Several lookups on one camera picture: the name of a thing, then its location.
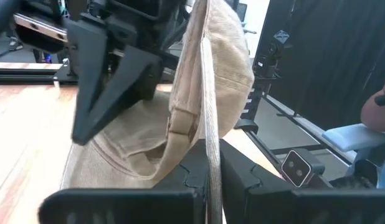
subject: white wall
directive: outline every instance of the white wall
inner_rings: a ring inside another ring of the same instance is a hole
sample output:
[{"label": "white wall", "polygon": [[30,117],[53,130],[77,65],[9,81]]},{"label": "white wall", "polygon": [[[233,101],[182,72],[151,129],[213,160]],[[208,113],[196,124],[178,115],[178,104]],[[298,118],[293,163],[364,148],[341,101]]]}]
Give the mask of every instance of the white wall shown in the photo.
[{"label": "white wall", "polygon": [[248,5],[244,21],[247,23],[245,28],[257,32],[257,34],[246,34],[250,57],[254,58],[270,0],[240,0],[240,2]]}]

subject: wooden table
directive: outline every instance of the wooden table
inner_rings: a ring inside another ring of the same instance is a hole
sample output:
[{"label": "wooden table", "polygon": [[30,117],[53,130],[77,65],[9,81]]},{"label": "wooden table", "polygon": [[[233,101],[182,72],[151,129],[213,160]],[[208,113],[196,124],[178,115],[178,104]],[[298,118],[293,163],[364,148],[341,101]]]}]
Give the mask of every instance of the wooden table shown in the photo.
[{"label": "wooden table", "polygon": [[[0,86],[0,224],[37,224],[40,203],[59,189],[76,94],[76,87]],[[281,176],[242,130],[224,139]]]}]

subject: person's arm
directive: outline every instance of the person's arm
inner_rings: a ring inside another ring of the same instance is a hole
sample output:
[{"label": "person's arm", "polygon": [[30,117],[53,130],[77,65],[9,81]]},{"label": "person's arm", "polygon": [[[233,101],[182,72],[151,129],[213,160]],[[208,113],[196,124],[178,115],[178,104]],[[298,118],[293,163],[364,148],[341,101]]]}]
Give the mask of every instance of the person's arm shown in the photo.
[{"label": "person's arm", "polygon": [[385,106],[378,106],[374,100],[375,97],[384,94],[385,85],[381,91],[377,92],[367,100],[361,110],[361,122],[375,131],[385,131]]}]

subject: blue chair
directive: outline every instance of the blue chair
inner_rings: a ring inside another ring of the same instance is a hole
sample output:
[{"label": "blue chair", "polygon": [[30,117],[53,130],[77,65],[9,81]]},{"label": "blue chair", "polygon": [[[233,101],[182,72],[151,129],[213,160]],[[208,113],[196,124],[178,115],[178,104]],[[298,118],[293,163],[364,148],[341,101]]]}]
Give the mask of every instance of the blue chair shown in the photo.
[{"label": "blue chair", "polygon": [[357,152],[346,175],[355,173],[358,162],[370,162],[376,167],[377,188],[385,189],[385,149],[380,147],[385,145],[385,133],[373,131],[363,124],[354,124],[327,130],[322,136],[342,152]]}]

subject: beige cap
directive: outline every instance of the beige cap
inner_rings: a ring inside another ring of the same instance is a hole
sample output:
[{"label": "beige cap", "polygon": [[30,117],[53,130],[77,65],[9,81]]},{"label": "beige cap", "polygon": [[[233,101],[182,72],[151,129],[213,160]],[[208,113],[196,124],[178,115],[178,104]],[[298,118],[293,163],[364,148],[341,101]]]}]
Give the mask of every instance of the beige cap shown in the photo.
[{"label": "beige cap", "polygon": [[183,38],[171,93],[157,91],[152,101],[124,111],[86,146],[73,145],[62,189],[150,188],[205,137],[203,37],[211,44],[219,137],[234,127],[254,82],[244,32],[225,1],[199,0]]}]

